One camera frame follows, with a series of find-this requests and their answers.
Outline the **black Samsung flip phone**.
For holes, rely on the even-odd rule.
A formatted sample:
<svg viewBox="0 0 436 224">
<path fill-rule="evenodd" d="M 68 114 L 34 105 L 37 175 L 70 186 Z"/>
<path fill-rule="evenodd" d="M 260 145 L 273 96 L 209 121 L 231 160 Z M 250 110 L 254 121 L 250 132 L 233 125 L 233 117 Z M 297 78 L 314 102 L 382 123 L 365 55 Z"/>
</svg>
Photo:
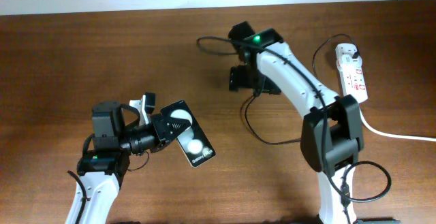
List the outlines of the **black Samsung flip phone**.
<svg viewBox="0 0 436 224">
<path fill-rule="evenodd" d="M 192 167 L 198 167 L 215 155 L 215 149 L 184 100 L 161 109 L 164 116 L 188 120 L 191 125 L 177 137 L 178 143 Z"/>
</svg>

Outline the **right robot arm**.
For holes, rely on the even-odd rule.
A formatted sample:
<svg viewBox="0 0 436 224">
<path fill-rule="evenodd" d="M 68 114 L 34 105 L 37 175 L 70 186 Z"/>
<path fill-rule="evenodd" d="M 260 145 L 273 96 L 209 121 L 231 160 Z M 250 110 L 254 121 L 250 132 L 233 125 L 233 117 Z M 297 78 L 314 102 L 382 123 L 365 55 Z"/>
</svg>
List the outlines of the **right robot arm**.
<svg viewBox="0 0 436 224">
<path fill-rule="evenodd" d="M 255 32 L 244 21 L 231 28 L 228 39 L 241 61 L 231 69 L 229 89 L 283 94 L 302 117 L 300 149 L 317 173 L 320 223 L 355 223 L 352 176 L 364 148 L 357 100 L 324 86 L 274 29 Z"/>
</svg>

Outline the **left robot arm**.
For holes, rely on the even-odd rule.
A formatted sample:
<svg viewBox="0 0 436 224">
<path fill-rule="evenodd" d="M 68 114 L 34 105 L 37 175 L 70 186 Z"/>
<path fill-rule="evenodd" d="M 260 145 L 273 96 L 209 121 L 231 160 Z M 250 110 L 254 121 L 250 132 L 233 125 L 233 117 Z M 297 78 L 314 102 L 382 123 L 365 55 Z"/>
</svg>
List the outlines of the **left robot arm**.
<svg viewBox="0 0 436 224">
<path fill-rule="evenodd" d="M 155 114 L 147 119 L 139 104 L 105 101 L 93 106 L 94 133 L 84 141 L 76 172 L 67 172 L 76 181 L 67 223 L 105 223 L 131 171 L 129 157 L 163 150 L 193 124 L 186 110 L 175 117 Z"/>
</svg>

